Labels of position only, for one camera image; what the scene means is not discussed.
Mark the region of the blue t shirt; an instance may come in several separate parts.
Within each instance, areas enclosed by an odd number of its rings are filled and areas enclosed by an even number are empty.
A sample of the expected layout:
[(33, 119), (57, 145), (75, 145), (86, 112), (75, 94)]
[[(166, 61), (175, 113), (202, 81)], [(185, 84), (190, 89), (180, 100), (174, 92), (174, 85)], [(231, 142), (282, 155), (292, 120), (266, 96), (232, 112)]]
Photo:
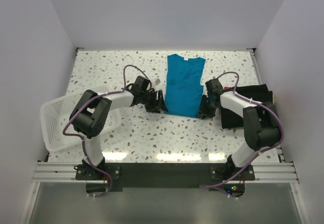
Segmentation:
[(204, 87), (201, 85), (205, 59), (189, 58), (173, 54), (167, 57), (165, 103), (168, 113), (197, 118)]

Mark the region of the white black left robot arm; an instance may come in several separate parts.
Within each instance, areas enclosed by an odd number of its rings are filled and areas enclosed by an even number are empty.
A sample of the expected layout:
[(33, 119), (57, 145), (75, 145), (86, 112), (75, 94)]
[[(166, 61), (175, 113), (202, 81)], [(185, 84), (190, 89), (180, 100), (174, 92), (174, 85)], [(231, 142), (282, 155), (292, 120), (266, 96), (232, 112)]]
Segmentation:
[(100, 143), (109, 112), (134, 105), (144, 105), (147, 112), (166, 113), (163, 91), (155, 90), (148, 78), (138, 76), (122, 91), (96, 93), (86, 90), (73, 109), (63, 135), (76, 136), (82, 141), (84, 159), (74, 167), (77, 180), (106, 180), (111, 183), (114, 172), (105, 163)]

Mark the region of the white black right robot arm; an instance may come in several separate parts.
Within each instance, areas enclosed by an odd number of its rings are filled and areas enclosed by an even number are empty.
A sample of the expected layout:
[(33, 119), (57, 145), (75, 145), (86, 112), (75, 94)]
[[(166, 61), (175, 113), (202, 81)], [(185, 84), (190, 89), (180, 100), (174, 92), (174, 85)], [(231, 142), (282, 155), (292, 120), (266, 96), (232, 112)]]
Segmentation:
[(236, 180), (262, 153), (282, 142), (282, 123), (272, 102), (258, 102), (236, 92), (224, 89), (218, 79), (206, 82), (207, 95), (203, 95), (198, 111), (201, 119), (213, 118), (216, 109), (228, 109), (242, 118), (244, 143), (231, 154), (222, 169), (212, 170), (212, 176), (221, 181)]

